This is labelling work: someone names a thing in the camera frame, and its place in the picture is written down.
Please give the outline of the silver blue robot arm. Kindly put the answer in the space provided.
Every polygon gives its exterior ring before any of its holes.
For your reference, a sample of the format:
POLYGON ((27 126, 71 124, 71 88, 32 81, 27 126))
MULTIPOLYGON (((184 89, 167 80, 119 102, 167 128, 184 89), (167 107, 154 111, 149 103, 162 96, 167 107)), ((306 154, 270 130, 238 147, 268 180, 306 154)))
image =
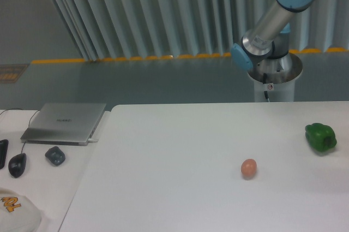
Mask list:
POLYGON ((274 0, 256 26, 247 31, 239 44, 231 47, 232 59, 237 66, 251 71, 258 63, 272 55, 274 40, 296 13, 305 11, 314 0, 274 0))

